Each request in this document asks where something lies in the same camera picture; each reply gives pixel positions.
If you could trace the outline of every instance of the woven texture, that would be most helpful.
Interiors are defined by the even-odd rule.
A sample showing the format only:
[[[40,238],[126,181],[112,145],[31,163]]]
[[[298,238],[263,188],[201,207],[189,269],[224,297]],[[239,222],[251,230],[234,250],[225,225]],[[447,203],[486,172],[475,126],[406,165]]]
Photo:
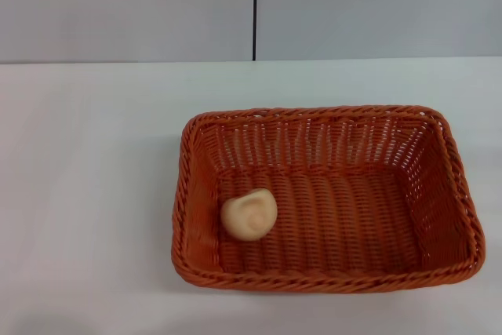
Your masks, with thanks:
[[[259,241],[220,225],[223,203],[267,188]],[[197,286],[363,293],[455,283],[485,240],[446,120],[411,106],[207,113],[185,127],[172,259]]]

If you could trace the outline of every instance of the basket rim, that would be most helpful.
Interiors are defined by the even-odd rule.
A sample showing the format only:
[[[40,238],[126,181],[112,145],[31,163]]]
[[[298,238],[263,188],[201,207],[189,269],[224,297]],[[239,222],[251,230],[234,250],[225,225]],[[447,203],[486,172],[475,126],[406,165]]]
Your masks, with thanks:
[[[456,194],[460,219],[465,226],[469,240],[469,257],[444,268],[426,271],[412,271],[403,274],[382,274],[363,276],[314,277],[297,272],[294,274],[233,274],[222,271],[206,271],[190,265],[185,257],[187,240],[184,231],[184,203],[187,198],[188,182],[191,179],[191,146],[196,131],[207,124],[226,123],[229,120],[299,120],[310,118],[372,118],[372,117],[414,117],[433,122],[448,173],[448,181]],[[476,215],[475,206],[468,190],[457,145],[448,122],[441,113],[429,107],[413,105],[366,105],[342,107],[296,107],[296,108],[254,108],[236,111],[213,111],[196,115],[184,127],[180,145],[179,176],[173,208],[173,243],[171,259],[176,272],[187,282],[196,286],[220,289],[274,290],[297,292],[384,292],[397,289],[411,289],[460,282],[476,274],[485,260],[485,237]]]

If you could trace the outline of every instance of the wicker basket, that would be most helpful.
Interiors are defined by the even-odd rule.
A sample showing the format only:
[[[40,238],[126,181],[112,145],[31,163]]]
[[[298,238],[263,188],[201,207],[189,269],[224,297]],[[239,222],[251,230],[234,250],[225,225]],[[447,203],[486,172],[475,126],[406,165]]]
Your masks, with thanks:
[[[274,194],[278,219],[260,241],[239,242],[220,207],[254,188]],[[197,286],[387,292],[470,278],[485,239],[438,112],[254,109],[185,127],[172,259]]]

